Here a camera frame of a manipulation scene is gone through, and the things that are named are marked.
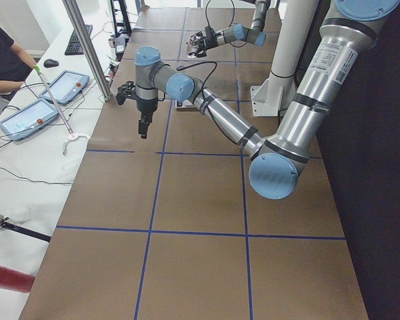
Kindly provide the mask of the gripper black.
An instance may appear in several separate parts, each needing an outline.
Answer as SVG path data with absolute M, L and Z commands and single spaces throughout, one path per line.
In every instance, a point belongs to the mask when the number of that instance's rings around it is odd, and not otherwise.
M 207 50 L 218 46 L 217 37 L 215 33 L 206 34 L 204 40 L 204 49 L 202 48 L 191 48 L 189 51 L 190 57 L 206 57 Z
M 142 110 L 141 117 L 138 122 L 138 134 L 142 139 L 147 138 L 147 132 L 149 128 L 149 124 L 153 122 L 153 115 L 157 110 Z

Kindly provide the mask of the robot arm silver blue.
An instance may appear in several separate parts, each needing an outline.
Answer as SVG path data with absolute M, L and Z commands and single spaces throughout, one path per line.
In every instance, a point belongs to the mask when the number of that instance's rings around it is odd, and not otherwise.
M 265 18 L 269 10 L 271 1 L 247 1 L 255 5 L 255 12 L 250 27 L 245 27 L 242 24 L 234 24 L 233 20 L 235 17 L 235 5 L 232 4 L 232 17 L 229 26 L 226 29 L 215 31 L 210 24 L 207 10 L 210 1 L 207 2 L 205 7 L 205 18 L 207 20 L 207 26 L 205 32 L 197 32 L 190 36 L 187 42 L 187 56 L 188 58 L 200 58 L 206 57 L 207 51 L 225 44 L 230 43 L 232 46 L 235 41 L 242 41 L 244 43 L 254 44 L 256 46 L 262 46 L 266 40 L 266 34 L 263 32 L 265 27 Z
M 296 84 L 296 69 L 317 6 L 316 1 L 288 2 L 269 77 L 250 88 L 254 116 L 282 116 L 274 135 L 262 135 L 204 81 L 174 70 L 151 46 L 135 52 L 132 98 L 141 112 L 139 134 L 147 135 L 159 92 L 178 102 L 188 101 L 250 156 L 249 182 L 258 194 L 268 199 L 290 195 L 309 160 L 308 146 L 358 55 L 375 44 L 398 2 L 331 1 L 319 30 L 321 42 Z

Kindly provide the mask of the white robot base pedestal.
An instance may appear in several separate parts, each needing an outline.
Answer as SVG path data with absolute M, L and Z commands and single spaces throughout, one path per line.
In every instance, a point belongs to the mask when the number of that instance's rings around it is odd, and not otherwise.
M 297 66 L 318 4 L 318 0 L 287 2 L 269 77 L 250 89 L 254 116 L 274 117 L 289 106 L 296 93 Z

